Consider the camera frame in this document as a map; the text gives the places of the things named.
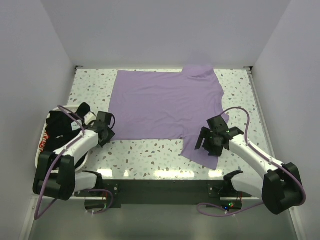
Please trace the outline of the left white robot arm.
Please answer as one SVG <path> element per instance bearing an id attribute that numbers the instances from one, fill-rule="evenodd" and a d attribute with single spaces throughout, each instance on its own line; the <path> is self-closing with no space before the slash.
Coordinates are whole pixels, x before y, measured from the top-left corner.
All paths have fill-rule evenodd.
<path id="1" fill-rule="evenodd" d="M 33 193 L 67 201 L 73 193 L 103 188 L 100 173 L 76 173 L 76 164 L 91 149 L 103 147 L 115 136 L 115 121 L 113 114 L 99 111 L 96 120 L 91 121 L 66 145 L 53 152 L 40 153 L 32 186 Z"/>

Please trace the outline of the purple t-shirt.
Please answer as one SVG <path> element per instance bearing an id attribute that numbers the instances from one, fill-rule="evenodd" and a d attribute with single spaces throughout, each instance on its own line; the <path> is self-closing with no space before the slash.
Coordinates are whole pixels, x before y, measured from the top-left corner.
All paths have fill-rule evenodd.
<path id="1" fill-rule="evenodd" d="M 182 139 L 181 155 L 209 169 L 218 158 L 196 149 L 207 120 L 223 114 L 224 90 L 209 65 L 187 65 L 181 72 L 119 70 L 109 111 L 115 139 Z"/>

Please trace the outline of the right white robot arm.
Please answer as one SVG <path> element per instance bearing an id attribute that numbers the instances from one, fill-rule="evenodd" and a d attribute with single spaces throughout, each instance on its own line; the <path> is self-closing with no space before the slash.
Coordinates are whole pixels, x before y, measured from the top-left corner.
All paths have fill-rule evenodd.
<path id="1" fill-rule="evenodd" d="M 202 127 L 195 149 L 203 148 L 212 157 L 219 157 L 228 150 L 243 159 L 261 178 L 251 183 L 242 178 L 243 170 L 235 170 L 223 177 L 216 188 L 221 197 L 233 197 L 241 192 L 262 200 L 266 208 L 278 215 L 291 207 L 301 206 L 306 201 L 300 172 L 293 163 L 283 163 L 268 155 L 248 138 L 247 130 L 228 127 L 222 116 L 207 120 Z"/>

